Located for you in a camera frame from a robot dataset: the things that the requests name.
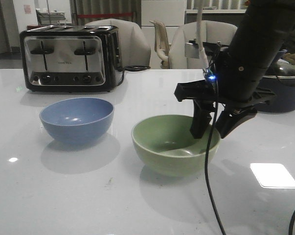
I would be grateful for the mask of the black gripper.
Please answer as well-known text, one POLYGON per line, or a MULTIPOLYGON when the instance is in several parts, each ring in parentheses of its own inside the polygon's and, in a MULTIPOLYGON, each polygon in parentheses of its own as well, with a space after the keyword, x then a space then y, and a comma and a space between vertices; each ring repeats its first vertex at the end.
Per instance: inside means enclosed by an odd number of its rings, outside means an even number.
POLYGON ((275 94, 271 90, 257 87, 246 100, 236 100, 221 95, 205 80, 178 83, 174 95, 179 102, 185 99, 193 100, 194 111, 190 133, 195 139, 203 137, 212 119, 210 113, 215 111, 212 101, 227 105, 215 125, 221 138, 224 139, 239 125, 256 116, 257 109, 254 105, 270 103, 275 99, 275 94))

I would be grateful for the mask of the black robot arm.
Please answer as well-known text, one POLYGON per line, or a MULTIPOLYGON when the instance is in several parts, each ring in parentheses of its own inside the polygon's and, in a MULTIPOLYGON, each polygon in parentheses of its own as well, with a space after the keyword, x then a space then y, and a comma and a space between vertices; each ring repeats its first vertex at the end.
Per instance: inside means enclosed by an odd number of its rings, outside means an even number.
POLYGON ((273 98, 259 81, 284 41, 295 29, 295 0, 252 0, 229 46, 219 51, 200 81, 179 83, 178 101, 193 100, 192 136, 203 136, 214 112, 214 103, 225 109, 216 122, 224 138, 257 114, 256 104, 273 98))

